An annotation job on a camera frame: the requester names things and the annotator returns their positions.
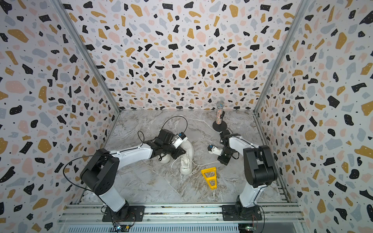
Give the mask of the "white knit sneaker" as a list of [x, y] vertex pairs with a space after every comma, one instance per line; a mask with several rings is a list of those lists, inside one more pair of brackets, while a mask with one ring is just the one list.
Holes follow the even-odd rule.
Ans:
[[159, 162], [162, 164], [166, 164], [170, 161], [171, 158], [172, 157], [170, 154], [161, 154], [159, 158]]
[[189, 175], [193, 170], [193, 157], [194, 157], [194, 146], [191, 142], [186, 140], [181, 144], [181, 148], [186, 151], [185, 154], [181, 156], [181, 167], [180, 172], [182, 175]]

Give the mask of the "sneaker white shoelace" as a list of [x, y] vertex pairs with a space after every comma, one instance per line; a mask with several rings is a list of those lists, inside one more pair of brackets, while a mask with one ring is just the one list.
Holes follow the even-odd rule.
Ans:
[[[169, 118], [165, 123], [164, 123], [164, 125], [163, 125], [163, 127], [164, 126], [166, 126], [166, 124], [167, 124], [167, 122], [169, 122], [170, 120], [171, 120], [171, 122], [172, 122], [172, 125], [177, 125], [179, 122], [178, 121], [173, 121], [173, 118], [182, 118], [184, 121], [185, 121], [185, 124], [183, 124], [183, 126], [182, 126], [182, 132], [183, 133], [185, 133], [185, 131], [188, 129], [188, 121], [187, 121], [187, 118], [185, 118], [184, 116], [172, 116], [171, 118]], [[173, 161], [173, 163], [172, 163], [172, 165], [171, 165], [171, 169], [173, 168], [173, 165], [174, 165], [174, 163], [176, 162], [176, 161], [178, 161], [178, 160], [181, 160], [181, 156], [180, 157], [178, 157], [176, 160], [174, 160]], [[198, 166], [198, 167], [204, 167], [204, 166], [210, 166], [210, 165], [212, 165], [212, 164], [216, 164], [217, 163], [217, 161], [214, 161], [214, 162], [210, 162], [210, 163], [206, 163], [206, 164], [197, 164], [197, 163], [195, 163], [194, 161], [193, 161], [193, 164], [194, 164], [194, 166], [193, 166], [193, 169], [194, 169], [194, 167], [196, 167], [196, 166]]]

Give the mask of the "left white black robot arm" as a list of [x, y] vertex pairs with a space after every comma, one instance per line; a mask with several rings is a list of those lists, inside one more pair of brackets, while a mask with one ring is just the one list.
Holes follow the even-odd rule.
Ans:
[[159, 158], [163, 161], [168, 156], [177, 159], [186, 154], [181, 147], [186, 141], [185, 133], [174, 134], [162, 129], [157, 137], [139, 146], [117, 151], [99, 149], [84, 167], [80, 179], [112, 212], [119, 214], [126, 209], [127, 201], [114, 187], [117, 171], [140, 160]]

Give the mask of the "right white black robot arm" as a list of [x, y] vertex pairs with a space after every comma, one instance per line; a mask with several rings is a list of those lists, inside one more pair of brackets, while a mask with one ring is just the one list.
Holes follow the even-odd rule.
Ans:
[[242, 193], [238, 195], [237, 212], [241, 214], [254, 210], [257, 206], [256, 199], [278, 178], [269, 146], [253, 144], [239, 134], [230, 133], [229, 130], [220, 132], [220, 143], [223, 145], [221, 149], [210, 146], [209, 150], [218, 155], [221, 164], [227, 166], [236, 152], [243, 157], [246, 184]]

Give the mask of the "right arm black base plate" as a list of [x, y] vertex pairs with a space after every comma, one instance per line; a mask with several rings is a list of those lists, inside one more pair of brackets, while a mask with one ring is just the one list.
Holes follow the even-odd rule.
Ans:
[[240, 205], [223, 205], [221, 209], [224, 221], [260, 221], [263, 219], [262, 211], [258, 205], [249, 208]]

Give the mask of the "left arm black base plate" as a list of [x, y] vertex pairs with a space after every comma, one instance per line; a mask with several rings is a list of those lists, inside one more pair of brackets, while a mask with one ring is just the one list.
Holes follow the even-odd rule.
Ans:
[[144, 213], [143, 205], [125, 205], [118, 212], [107, 207], [102, 222], [142, 222]]

